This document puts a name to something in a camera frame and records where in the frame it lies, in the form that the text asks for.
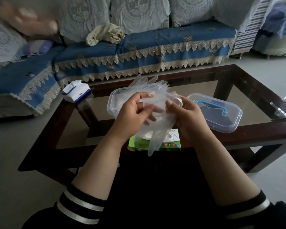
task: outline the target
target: tissue box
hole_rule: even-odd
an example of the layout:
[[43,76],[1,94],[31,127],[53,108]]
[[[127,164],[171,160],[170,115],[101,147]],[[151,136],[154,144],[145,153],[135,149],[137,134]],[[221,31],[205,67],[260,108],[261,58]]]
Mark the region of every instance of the tissue box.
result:
[[[135,141],[135,136],[129,139],[128,149],[130,151],[148,151],[150,141],[141,139]],[[181,143],[178,129],[172,129],[164,139],[159,151],[181,151]]]
[[88,84],[83,84],[81,80],[72,81],[63,90],[63,98],[71,103],[78,102],[82,97],[91,92]]

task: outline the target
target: beige cloth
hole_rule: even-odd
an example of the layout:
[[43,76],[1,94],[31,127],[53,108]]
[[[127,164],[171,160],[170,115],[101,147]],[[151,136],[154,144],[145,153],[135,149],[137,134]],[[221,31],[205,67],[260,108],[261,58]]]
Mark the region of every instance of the beige cloth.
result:
[[123,34],[121,27],[109,23],[95,27],[95,29],[88,34],[86,44],[88,46],[95,46],[99,41],[118,44],[124,37],[125,34]]

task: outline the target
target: coffee table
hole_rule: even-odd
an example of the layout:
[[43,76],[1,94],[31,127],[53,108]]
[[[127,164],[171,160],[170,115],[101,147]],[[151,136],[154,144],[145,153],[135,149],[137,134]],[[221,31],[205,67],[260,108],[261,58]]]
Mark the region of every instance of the coffee table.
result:
[[[286,102],[236,65],[159,75],[171,91],[188,96],[201,93],[237,104],[243,111],[232,133],[213,131],[246,172],[258,172],[286,153]],[[92,94],[79,103],[62,100],[52,118],[19,166],[19,171],[37,170],[68,185],[108,132],[114,117],[107,113],[109,95],[132,80],[117,80],[91,86]],[[131,152],[122,147],[121,165],[171,164],[197,159],[194,149],[180,136],[181,152]],[[251,147],[261,146],[254,153]]]

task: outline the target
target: lid with blue handle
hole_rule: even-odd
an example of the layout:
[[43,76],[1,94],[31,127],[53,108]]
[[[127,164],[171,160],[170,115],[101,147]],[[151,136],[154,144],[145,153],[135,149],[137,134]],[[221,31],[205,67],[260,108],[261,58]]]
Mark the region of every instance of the lid with blue handle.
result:
[[225,133],[236,130],[242,117],[242,110],[236,104],[199,93],[189,95],[188,99],[200,107],[210,128]]

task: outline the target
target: person's right hand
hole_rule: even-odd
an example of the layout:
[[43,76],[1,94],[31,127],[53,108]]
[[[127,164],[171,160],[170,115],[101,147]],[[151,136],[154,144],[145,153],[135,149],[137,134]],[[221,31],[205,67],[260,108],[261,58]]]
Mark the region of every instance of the person's right hand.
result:
[[180,97],[183,107],[173,103],[171,100],[166,101],[166,107],[169,112],[177,115],[176,124],[181,130],[182,135],[189,142],[212,135],[213,133],[208,127],[199,106],[184,96]]

